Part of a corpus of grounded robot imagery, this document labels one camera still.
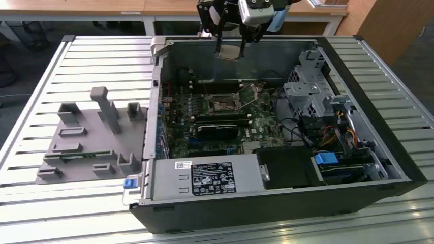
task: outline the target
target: blue handle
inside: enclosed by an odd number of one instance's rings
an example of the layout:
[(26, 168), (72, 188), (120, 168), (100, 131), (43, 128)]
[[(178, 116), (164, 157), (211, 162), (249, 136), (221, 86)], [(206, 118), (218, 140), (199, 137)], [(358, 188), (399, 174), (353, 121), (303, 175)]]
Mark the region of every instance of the blue handle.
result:
[(285, 10), (277, 11), (274, 13), (273, 22), (269, 26), (267, 31), (277, 32), (282, 28), (282, 24), (283, 24), (285, 18), (286, 18), (286, 13), (289, 10), (290, 10), (290, 8), (286, 8)]

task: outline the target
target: aluminum slatted surface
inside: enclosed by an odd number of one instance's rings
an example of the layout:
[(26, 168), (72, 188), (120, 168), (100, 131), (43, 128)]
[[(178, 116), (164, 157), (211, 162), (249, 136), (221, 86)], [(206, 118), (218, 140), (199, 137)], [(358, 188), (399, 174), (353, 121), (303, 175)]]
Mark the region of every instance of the aluminum slatted surface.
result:
[(329, 40), (430, 180), (425, 186), (351, 215), (154, 235), (122, 204), (122, 179), (35, 185), (60, 102), (79, 101), (80, 109), (96, 108), (90, 91), (104, 85), (118, 107), (130, 101), (148, 104), (151, 39), (76, 37), (58, 51), (59, 60), (40, 82), (47, 84), (0, 171), (0, 243), (402, 243), (434, 238), (432, 123), (358, 41)]

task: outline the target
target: power supply label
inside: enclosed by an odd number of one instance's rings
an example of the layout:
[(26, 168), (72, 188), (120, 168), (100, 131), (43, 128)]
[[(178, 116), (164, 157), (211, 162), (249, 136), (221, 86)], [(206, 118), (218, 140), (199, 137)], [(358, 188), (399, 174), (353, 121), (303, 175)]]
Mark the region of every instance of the power supply label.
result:
[(195, 196), (237, 192), (233, 162), (192, 164), (191, 185)]

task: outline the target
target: green circuit board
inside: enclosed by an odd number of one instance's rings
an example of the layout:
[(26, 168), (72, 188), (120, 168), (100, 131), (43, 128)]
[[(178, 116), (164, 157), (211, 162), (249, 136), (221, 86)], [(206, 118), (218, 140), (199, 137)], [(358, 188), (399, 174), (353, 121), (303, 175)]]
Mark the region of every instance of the green circuit board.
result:
[[(259, 89), (243, 82), (243, 89), (231, 94), (192, 94), (186, 87), (164, 101), (167, 140), (171, 158), (251, 153), (246, 142), (259, 147), (285, 146), (282, 128), (275, 120), (273, 101), (275, 89)], [(192, 116), (250, 114), (249, 126), (239, 127), (237, 139), (199, 141)]]

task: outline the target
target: blue latch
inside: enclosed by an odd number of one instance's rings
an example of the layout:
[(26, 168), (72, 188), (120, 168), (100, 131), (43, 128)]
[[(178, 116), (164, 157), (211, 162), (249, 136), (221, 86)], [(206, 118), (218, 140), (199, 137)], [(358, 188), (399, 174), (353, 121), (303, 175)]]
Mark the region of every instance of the blue latch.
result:
[(123, 188), (124, 189), (138, 188), (138, 179), (124, 179)]
[(337, 164), (339, 163), (334, 152), (321, 152), (315, 155), (317, 164)]

